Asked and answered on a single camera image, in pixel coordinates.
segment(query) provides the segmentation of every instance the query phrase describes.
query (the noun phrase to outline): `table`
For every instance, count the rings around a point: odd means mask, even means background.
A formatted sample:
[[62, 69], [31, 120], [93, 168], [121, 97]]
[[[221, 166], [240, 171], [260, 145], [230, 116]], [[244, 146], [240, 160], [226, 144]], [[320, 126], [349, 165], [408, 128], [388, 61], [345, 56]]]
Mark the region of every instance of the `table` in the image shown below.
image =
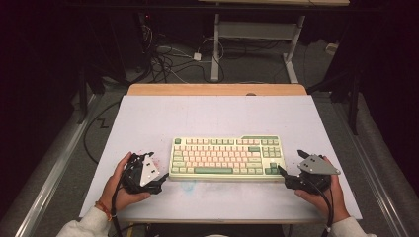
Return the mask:
[[[302, 89], [294, 84], [132, 85], [121, 103], [80, 216], [99, 198], [128, 151], [154, 151], [153, 161], [160, 175], [166, 174], [174, 136], [274, 133], [282, 140], [289, 174], [299, 174], [296, 164], [302, 160], [298, 149], [327, 154], [342, 171], [312, 98]], [[258, 96], [243, 96], [248, 93]], [[350, 214], [361, 219], [343, 171], [340, 182]], [[313, 206], [295, 197], [283, 183], [168, 180], [162, 189], [159, 195], [119, 212], [119, 220], [256, 224], [322, 221]]]
[[[201, 0], [205, 2], [221, 3], [242, 3], [242, 4], [276, 4], [276, 5], [302, 5], [312, 6], [348, 6], [349, 0]], [[291, 40], [288, 53], [283, 54], [284, 64], [287, 69], [290, 82], [298, 83], [293, 69], [293, 53], [298, 43], [305, 16], [299, 16], [296, 24], [272, 24], [272, 23], [250, 23], [250, 22], [222, 22], [219, 14], [215, 14], [214, 36], [213, 36], [213, 57], [211, 65], [212, 82], [218, 81], [219, 69], [219, 38], [248, 38], [267, 40]]]

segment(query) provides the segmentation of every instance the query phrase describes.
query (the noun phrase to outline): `mechanical keyboard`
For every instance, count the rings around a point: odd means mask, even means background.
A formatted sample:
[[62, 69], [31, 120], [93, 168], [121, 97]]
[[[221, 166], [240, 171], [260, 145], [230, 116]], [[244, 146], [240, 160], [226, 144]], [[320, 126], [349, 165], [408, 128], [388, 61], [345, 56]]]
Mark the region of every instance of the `mechanical keyboard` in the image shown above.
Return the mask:
[[276, 135], [176, 137], [172, 141], [172, 180], [283, 181], [281, 140]]

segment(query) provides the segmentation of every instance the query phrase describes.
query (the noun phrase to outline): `person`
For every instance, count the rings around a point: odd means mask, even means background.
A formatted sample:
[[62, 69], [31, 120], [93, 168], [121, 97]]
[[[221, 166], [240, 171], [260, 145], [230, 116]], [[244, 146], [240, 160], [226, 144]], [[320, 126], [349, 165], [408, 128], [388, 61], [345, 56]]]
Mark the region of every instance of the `person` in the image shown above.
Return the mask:
[[[111, 228], [111, 208], [112, 208], [112, 196], [117, 187], [118, 181], [124, 171], [124, 166], [129, 160], [131, 152], [129, 152], [117, 165], [114, 174], [106, 182], [103, 189], [102, 195], [94, 206], [92, 206], [85, 216], [80, 220], [72, 220], [66, 223], [57, 236], [59, 237], [90, 237], [90, 236], [103, 236], [108, 237], [108, 232]], [[116, 200], [116, 209], [125, 209], [130, 204], [140, 202], [150, 198], [150, 193], [140, 193], [131, 195], [126, 192], [125, 189], [118, 191]]]
[[[344, 195], [342, 188], [339, 183], [339, 178], [337, 175], [331, 176], [331, 185], [330, 191], [327, 190], [324, 192], [326, 197], [329, 199], [329, 202], [332, 203], [333, 195], [333, 224], [331, 226], [330, 235], [336, 237], [374, 237], [374, 234], [366, 234], [361, 228], [358, 221], [350, 216], [348, 210], [346, 209]], [[329, 209], [327, 207], [326, 201], [324, 201], [322, 196], [312, 195], [303, 190], [295, 190], [294, 193], [300, 198], [308, 201], [313, 204], [320, 213], [327, 218], [329, 214]]]
[[[124, 166], [128, 162], [131, 152], [129, 152], [119, 163], [114, 174], [106, 182], [101, 197], [92, 206], [85, 216], [80, 220], [72, 220], [66, 223], [58, 233], [58, 237], [108, 237], [111, 227], [110, 210], [112, 205], [112, 196], [118, 184], [118, 181], [124, 171]], [[374, 237], [374, 234], [366, 234], [354, 217], [351, 217], [346, 209], [342, 188], [337, 175], [331, 176], [330, 190], [333, 194], [334, 218], [331, 226], [330, 235], [336, 237]], [[328, 207], [321, 196], [311, 195], [303, 190], [296, 190], [294, 193], [300, 198], [313, 204], [322, 215], [327, 217]], [[329, 191], [324, 192], [329, 201], [331, 195]], [[117, 211], [123, 210], [130, 204], [150, 198], [149, 193], [140, 193], [131, 195], [124, 189], [118, 191], [116, 200]]]

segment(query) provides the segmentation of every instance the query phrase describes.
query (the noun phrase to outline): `person's left hand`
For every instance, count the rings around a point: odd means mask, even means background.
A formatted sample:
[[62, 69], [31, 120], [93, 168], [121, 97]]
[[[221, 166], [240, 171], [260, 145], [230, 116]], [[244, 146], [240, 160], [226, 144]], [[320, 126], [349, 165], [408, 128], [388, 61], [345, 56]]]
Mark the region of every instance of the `person's left hand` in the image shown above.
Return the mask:
[[[117, 187], [118, 181], [124, 171], [124, 166], [129, 160], [131, 156], [131, 152], [129, 152], [124, 159], [118, 163], [117, 168], [115, 169], [114, 175], [109, 178], [108, 182], [106, 182], [104, 190], [102, 192], [102, 196], [99, 198], [99, 201], [111, 211], [112, 208], [112, 196], [114, 195], [115, 189]], [[145, 200], [150, 198], [150, 193], [140, 193], [136, 195], [129, 194], [125, 189], [119, 189], [117, 200], [115, 203], [117, 211], [126, 208], [128, 205]]]

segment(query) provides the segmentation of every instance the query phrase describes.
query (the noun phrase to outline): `white sleeve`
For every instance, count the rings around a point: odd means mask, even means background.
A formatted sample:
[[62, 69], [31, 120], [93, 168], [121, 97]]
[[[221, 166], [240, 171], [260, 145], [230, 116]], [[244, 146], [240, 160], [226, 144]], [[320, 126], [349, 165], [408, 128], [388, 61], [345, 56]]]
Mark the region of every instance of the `white sleeve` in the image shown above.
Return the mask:
[[377, 237], [375, 234], [366, 234], [354, 217], [334, 223], [330, 235], [333, 237]]
[[111, 222], [108, 221], [106, 214], [102, 210], [92, 206], [80, 222], [72, 220], [66, 223], [57, 236], [108, 237], [110, 227]]

